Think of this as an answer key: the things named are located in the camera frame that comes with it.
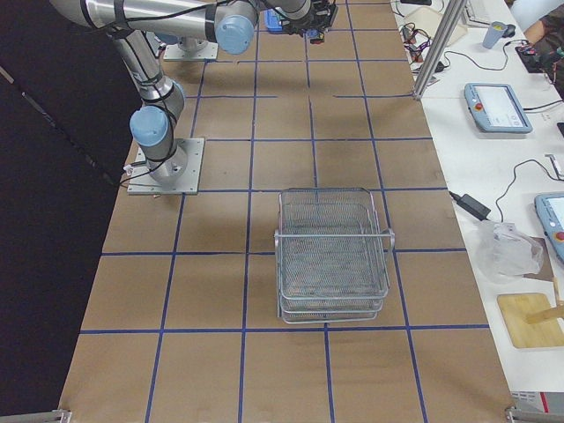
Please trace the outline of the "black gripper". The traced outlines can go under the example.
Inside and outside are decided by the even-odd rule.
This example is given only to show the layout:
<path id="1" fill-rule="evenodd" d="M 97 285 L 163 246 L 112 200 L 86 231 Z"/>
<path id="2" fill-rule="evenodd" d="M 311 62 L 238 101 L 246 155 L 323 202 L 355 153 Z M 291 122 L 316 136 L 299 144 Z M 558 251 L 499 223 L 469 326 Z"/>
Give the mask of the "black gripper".
<path id="1" fill-rule="evenodd" d="M 338 5 L 334 1 L 286 1 L 285 33 L 306 35 L 316 31 L 321 38 L 332 27 L 338 14 Z"/>

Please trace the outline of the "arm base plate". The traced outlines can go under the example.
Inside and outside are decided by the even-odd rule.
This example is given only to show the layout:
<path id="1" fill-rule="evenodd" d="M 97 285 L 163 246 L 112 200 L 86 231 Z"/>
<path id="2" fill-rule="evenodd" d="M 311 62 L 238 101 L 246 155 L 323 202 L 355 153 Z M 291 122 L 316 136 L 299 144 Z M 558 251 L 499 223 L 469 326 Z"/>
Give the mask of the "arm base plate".
<path id="1" fill-rule="evenodd" d="M 154 172 L 149 173 L 145 154 L 138 147 L 131 180 L 126 182 L 130 195 L 196 195 L 204 156 L 203 138 L 176 138 L 173 157 Z"/>
<path id="2" fill-rule="evenodd" d="M 174 45 L 168 45 L 163 59 L 169 62 L 205 62 L 216 60 L 217 54 L 217 43 L 186 39 Z"/>

